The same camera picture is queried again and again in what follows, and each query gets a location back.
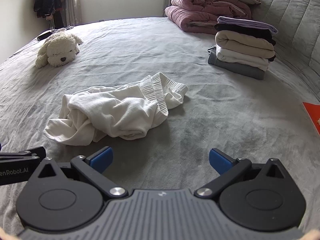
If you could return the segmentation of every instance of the folded pink quilt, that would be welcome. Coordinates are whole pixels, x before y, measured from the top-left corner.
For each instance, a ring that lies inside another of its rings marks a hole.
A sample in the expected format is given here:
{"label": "folded pink quilt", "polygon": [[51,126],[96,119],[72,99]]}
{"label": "folded pink quilt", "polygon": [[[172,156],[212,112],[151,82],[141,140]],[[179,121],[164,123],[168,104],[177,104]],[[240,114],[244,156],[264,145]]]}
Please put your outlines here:
{"label": "folded pink quilt", "polygon": [[219,16],[251,20],[250,8],[239,0],[171,0],[167,17],[183,31],[216,34]]}

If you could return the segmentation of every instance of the white wall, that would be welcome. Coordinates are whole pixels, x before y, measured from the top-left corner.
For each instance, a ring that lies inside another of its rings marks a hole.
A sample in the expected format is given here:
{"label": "white wall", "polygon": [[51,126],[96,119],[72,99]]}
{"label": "white wall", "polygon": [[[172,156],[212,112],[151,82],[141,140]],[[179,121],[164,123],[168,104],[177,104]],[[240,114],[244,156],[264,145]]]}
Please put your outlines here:
{"label": "white wall", "polygon": [[82,23],[161,17],[163,0],[80,0]]}
{"label": "white wall", "polygon": [[18,49],[48,29],[45,19],[37,18],[34,0],[0,0],[0,64]]}

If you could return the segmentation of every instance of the plush toy head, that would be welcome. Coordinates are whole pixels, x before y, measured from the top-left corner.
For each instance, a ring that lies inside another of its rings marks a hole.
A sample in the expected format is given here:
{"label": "plush toy head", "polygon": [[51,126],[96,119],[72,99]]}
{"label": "plush toy head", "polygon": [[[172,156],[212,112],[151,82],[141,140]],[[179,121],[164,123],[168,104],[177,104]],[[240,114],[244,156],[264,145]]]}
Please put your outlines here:
{"label": "plush toy head", "polygon": [[83,41],[75,34],[59,31],[52,34],[38,52],[36,67],[41,68],[48,63],[60,67],[74,60],[80,51],[79,44]]}

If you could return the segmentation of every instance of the gray folded garment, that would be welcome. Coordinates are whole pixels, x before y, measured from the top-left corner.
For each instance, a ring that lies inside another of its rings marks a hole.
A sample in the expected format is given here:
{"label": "gray folded garment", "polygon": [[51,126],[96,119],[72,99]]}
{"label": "gray folded garment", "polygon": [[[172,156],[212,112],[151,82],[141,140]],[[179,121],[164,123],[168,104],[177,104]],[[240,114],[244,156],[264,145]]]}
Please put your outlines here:
{"label": "gray folded garment", "polygon": [[216,57],[216,47],[213,47],[208,50],[210,52],[208,63],[216,65],[218,67],[225,68],[234,73],[238,73],[244,76],[252,77],[255,79],[263,80],[265,72],[257,67],[252,67],[240,63],[229,63],[218,60]]}

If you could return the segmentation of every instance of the red folder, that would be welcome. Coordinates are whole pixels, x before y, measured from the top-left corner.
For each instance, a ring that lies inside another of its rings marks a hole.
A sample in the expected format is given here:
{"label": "red folder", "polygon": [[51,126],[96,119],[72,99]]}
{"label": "red folder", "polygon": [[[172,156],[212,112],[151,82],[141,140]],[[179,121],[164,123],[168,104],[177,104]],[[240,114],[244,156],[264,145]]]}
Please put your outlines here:
{"label": "red folder", "polygon": [[320,125],[318,123],[318,120],[320,119],[320,105],[313,105],[306,102],[302,103],[320,135]]}

